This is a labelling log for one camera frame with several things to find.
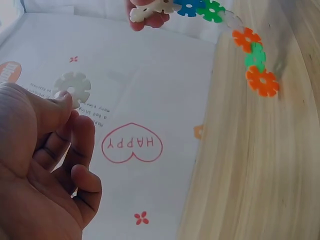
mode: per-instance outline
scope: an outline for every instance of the red heart outline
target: red heart outline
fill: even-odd
[[[104,144],[105,144],[105,141],[107,140],[107,138],[108,138],[111,134],[113,134],[115,131],[117,131],[117,130],[119,130],[119,129],[123,129],[123,128],[129,126],[129,125],[135,125],[135,126],[137,126],[137,127],[140,127],[140,128],[143,128],[143,129],[147,130],[148,132],[150,132],[150,133],[152,133],[154,136],[156,136],[156,138],[160,141],[161,151],[160,151],[159,155],[158,155],[155,159],[153,159],[153,160],[151,160],[151,161],[141,159],[141,158],[137,157],[137,155],[136,155],[133,151],[132,151],[131,156],[130,156],[129,158],[127,158],[126,160],[124,160],[124,161],[112,161],[112,160],[106,155],[106,153],[105,153],[105,151],[104,151]],[[156,161],[158,158],[160,158],[160,156],[161,156],[161,154],[162,154],[162,152],[163,152],[163,150],[164,150],[164,145],[163,145],[160,137],[158,137],[158,135],[155,134],[153,131],[151,131],[150,129],[148,129],[148,128],[142,126],[142,125],[136,124],[136,123],[134,123],[134,122],[130,122],[130,123],[128,123],[128,124],[119,126],[119,127],[117,127],[116,129],[114,129],[114,130],[112,130],[111,132],[109,132],[109,133],[105,136],[105,138],[103,139],[103,141],[102,141],[101,150],[102,150],[102,154],[104,155],[104,157],[105,157],[107,160],[109,160],[110,162],[114,163],[114,164],[123,164],[123,163],[126,163],[126,162],[128,162],[130,159],[132,159],[133,157],[135,157],[136,159],[138,159],[139,161],[144,162],[144,163],[152,163],[152,162]]]

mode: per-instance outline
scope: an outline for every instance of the white paper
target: white paper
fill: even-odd
[[[214,49],[160,29],[134,32],[125,22],[65,14],[25,14],[0,48],[0,66],[21,63],[17,83],[30,91],[46,97],[60,75],[81,72],[91,81],[88,103],[110,110],[96,125],[90,170],[100,176],[103,196],[84,240],[176,239]]]

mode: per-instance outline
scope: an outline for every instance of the person's right hand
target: person's right hand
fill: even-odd
[[[135,6],[144,6],[152,3],[154,0],[125,0],[126,1],[126,11],[129,17],[131,9]],[[150,26],[152,28],[160,28],[165,22],[169,21],[169,14],[154,12],[150,17],[142,22],[132,22],[129,18],[130,25],[133,30],[141,31],[145,26]]]

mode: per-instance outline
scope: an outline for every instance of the green flower toy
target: green flower toy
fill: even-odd
[[[226,11],[226,9],[216,1],[210,2],[210,0],[204,0],[204,3],[205,8],[198,8],[196,10],[197,14],[203,15],[203,19],[209,22],[213,20],[217,24],[222,23],[223,19],[218,13]]]
[[[251,66],[256,66],[260,73],[265,70],[266,53],[264,48],[258,42],[251,43],[251,53],[246,55],[244,60],[245,66],[250,68]]]

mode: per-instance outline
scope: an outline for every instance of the white fabric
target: white fabric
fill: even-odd
[[[226,9],[233,4],[233,0],[219,2]],[[27,13],[48,13],[52,8],[74,6],[75,15],[128,20],[125,0],[24,0],[24,5]],[[173,13],[170,21],[162,28],[212,43],[217,42],[220,34],[220,29],[214,22],[205,21],[201,16],[187,17],[177,13]]]
[[[24,13],[20,0],[0,1],[0,45],[10,35]]]

